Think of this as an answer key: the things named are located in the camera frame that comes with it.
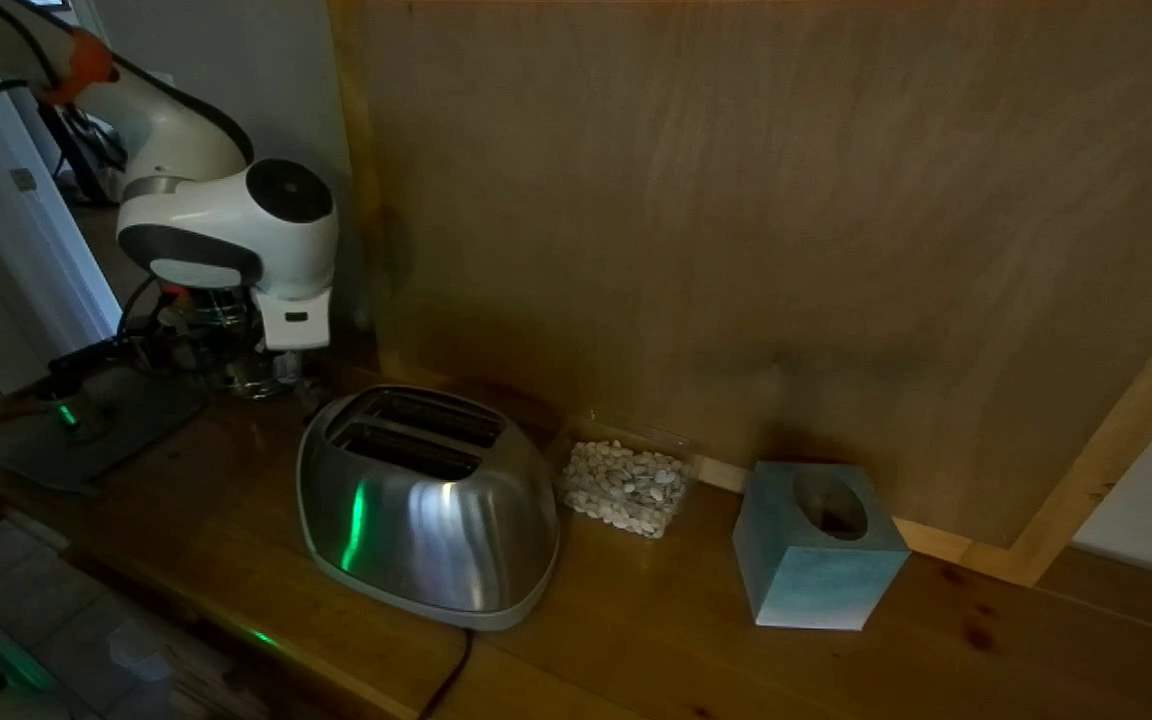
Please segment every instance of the toaster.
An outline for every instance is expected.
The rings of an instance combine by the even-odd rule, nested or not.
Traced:
[[[300,436],[296,502],[329,578],[456,627],[521,623],[559,554],[538,445],[503,412],[427,390],[326,406]]]

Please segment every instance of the wooden countertop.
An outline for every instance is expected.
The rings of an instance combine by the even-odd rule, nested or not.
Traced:
[[[310,561],[296,436],[291,401],[216,401],[95,502],[0,472],[0,505],[359,705],[418,715],[462,634]],[[441,715],[1152,715],[1152,623],[938,561],[914,561],[860,636],[760,634],[727,544],[737,508],[692,487],[662,544],[564,517],[543,603],[477,641]]]

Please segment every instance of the tissue box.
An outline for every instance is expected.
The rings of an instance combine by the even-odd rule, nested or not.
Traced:
[[[760,627],[860,634],[908,561],[853,466],[758,466],[731,544]]]

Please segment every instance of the wooden wall panel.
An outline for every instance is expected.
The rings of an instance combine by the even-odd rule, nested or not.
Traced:
[[[1152,356],[1152,4],[364,0],[353,32],[392,366],[860,462],[1014,544]]]

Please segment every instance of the toaster slot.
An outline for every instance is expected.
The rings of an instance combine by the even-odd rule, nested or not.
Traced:
[[[407,424],[434,436],[448,436],[462,445],[477,445],[477,450],[491,450],[500,436],[500,418],[462,406],[452,398],[434,398],[434,394],[379,394],[368,418],[379,418],[389,424]]]
[[[467,472],[477,472],[477,457],[462,453],[462,450],[443,450],[422,436],[405,436],[392,428],[374,428],[374,424],[357,424],[342,436],[342,445],[357,457],[374,457],[395,467],[411,467],[422,476],[438,476],[438,479],[463,479]]]

